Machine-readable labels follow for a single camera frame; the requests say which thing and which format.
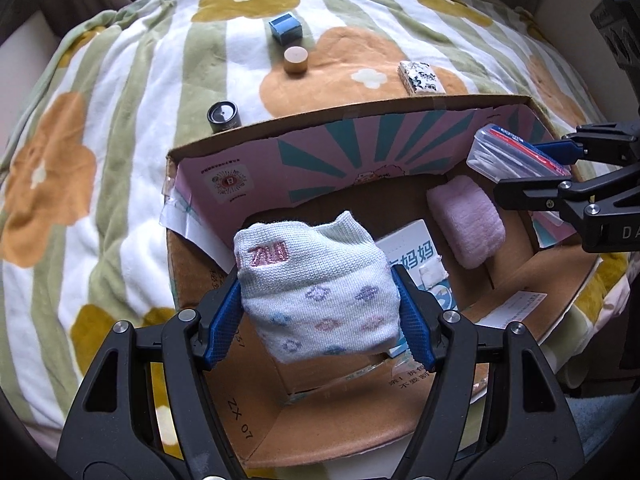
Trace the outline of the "dental floss plastic box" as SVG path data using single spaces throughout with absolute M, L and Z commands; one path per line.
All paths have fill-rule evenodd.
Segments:
M 495 124 L 477 130 L 466 164 L 491 182 L 569 177 L 570 170 L 533 144 Z

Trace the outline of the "white patterned sock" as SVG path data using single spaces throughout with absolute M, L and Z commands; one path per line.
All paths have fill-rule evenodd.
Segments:
M 375 353 L 398 341 L 390 265 L 350 212 L 318 226 L 255 223 L 233 241 L 242 307 L 278 362 Z

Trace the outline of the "pink rolled towel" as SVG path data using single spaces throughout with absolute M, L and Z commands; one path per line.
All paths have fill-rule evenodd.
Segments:
M 431 188 L 426 201 L 462 268 L 478 268 L 506 241 L 506 227 L 496 206 L 470 177 L 462 174 Z

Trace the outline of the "floral striped fleece blanket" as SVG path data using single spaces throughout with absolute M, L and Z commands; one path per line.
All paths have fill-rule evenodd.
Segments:
M 282 47 L 268 22 L 292 13 Z M 308 53 L 290 75 L 283 53 Z M 399 99 L 398 63 L 450 96 L 526 96 L 500 122 L 556 136 L 602 116 L 574 67 L 498 0 L 139 0 L 70 32 L 1 163 L 1 385 L 54 454 L 81 378 L 118 320 L 148 326 L 221 270 L 160 224 L 170 150 L 208 136 L 228 98 L 247 125 Z

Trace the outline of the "white blue product carton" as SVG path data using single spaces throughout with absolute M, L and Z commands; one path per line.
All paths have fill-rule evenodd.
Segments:
M 417 289 L 430 292 L 442 310 L 457 310 L 449 273 L 424 220 L 414 220 L 375 241 L 391 266 L 401 264 Z

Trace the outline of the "blue white patterned box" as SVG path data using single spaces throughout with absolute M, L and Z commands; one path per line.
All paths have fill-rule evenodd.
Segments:
M 398 75 L 409 96 L 446 93 L 440 79 L 428 63 L 401 61 L 398 64 Z

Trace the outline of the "dark blue small carton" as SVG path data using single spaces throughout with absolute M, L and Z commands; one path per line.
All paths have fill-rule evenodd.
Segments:
M 303 26 L 292 13 L 277 16 L 270 20 L 268 24 L 272 38 L 282 47 L 303 38 Z

